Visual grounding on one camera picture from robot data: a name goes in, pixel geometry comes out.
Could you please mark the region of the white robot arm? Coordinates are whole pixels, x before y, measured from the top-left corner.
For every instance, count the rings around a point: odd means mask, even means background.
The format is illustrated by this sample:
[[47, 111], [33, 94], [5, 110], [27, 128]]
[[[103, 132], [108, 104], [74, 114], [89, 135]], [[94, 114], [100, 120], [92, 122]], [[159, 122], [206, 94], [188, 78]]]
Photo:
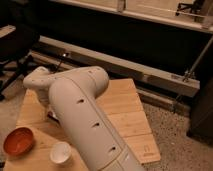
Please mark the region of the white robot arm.
[[23, 81], [56, 114], [89, 171], [145, 171], [136, 155], [97, 105], [109, 85], [99, 66], [52, 73], [38, 67]]

